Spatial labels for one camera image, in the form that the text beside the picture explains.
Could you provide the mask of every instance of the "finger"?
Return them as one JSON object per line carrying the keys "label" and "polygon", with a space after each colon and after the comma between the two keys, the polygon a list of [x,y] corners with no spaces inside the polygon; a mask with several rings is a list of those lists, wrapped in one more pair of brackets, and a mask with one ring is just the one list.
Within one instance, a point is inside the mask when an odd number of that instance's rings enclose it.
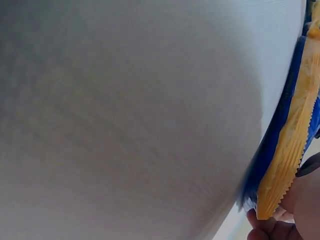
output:
{"label": "finger", "polygon": [[252,228],[261,229],[267,234],[271,234],[273,232],[277,223],[274,217],[271,217],[268,220],[257,220],[256,211],[254,209],[247,213],[247,218]]}
{"label": "finger", "polygon": [[247,240],[270,240],[268,235],[261,229],[253,229],[247,237]]}
{"label": "finger", "polygon": [[277,221],[272,233],[269,233],[271,239],[298,240],[298,238],[289,238],[293,231],[296,230],[295,225],[284,221]]}

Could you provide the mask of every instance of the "yellow plastic wrapper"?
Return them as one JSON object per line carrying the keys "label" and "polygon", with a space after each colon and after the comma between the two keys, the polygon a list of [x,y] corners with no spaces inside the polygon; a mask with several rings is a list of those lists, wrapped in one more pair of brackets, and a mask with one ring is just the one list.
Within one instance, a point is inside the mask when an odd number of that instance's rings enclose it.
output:
{"label": "yellow plastic wrapper", "polygon": [[318,122],[313,123],[316,118],[310,123],[319,87],[320,41],[302,36],[241,196],[240,206],[245,210],[255,208],[258,219],[272,217],[295,178],[305,149],[318,131]]}

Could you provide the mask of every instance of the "white surface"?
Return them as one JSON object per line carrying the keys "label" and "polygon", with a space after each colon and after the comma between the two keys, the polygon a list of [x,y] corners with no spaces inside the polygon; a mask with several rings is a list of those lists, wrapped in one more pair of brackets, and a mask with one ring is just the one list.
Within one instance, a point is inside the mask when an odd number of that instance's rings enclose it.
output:
{"label": "white surface", "polygon": [[211,240],[301,1],[36,2],[0,2],[1,237]]}

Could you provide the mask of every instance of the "hand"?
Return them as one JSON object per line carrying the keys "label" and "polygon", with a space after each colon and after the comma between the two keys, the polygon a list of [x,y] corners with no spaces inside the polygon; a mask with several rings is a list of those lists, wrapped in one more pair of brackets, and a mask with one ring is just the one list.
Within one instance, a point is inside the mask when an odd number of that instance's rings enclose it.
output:
{"label": "hand", "polygon": [[248,240],[303,240],[294,223],[277,221],[274,217],[257,220],[253,209],[247,213],[247,218],[253,228]]}
{"label": "hand", "polygon": [[253,228],[248,235],[248,240],[303,240],[296,225],[284,221],[293,220],[294,205],[304,181],[305,177],[298,177],[294,180],[279,208],[268,220],[257,220],[253,209],[247,213],[247,218]]}

